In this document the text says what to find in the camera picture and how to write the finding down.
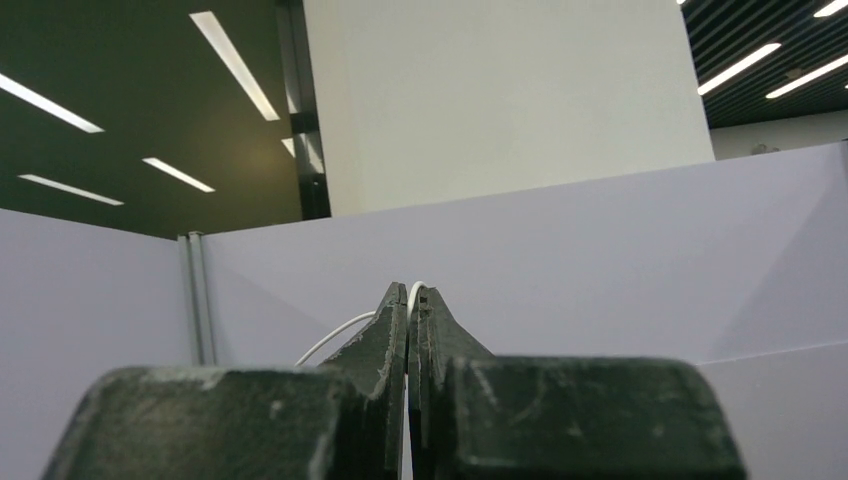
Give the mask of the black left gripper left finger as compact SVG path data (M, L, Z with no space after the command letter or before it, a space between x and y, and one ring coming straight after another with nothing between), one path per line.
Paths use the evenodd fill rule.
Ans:
M46 479L397 479L407 290L313 367L127 367L81 398Z

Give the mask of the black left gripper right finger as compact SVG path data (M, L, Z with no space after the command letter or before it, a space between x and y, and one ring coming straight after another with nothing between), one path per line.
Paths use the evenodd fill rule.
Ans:
M407 302L417 479L744 479L706 378L653 357L501 356L440 292Z

